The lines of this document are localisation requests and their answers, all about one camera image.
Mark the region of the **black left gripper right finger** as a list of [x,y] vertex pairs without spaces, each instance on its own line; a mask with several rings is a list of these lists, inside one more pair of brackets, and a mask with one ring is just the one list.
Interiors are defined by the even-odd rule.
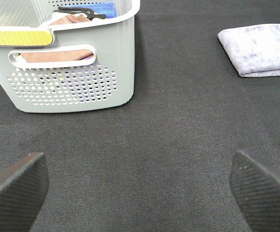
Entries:
[[280,169],[247,150],[238,150],[229,181],[251,230],[280,232]]

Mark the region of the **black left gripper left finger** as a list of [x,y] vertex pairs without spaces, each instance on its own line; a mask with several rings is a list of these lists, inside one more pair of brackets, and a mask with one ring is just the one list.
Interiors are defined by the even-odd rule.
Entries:
[[48,186],[44,153],[31,153],[0,173],[0,232],[30,231]]

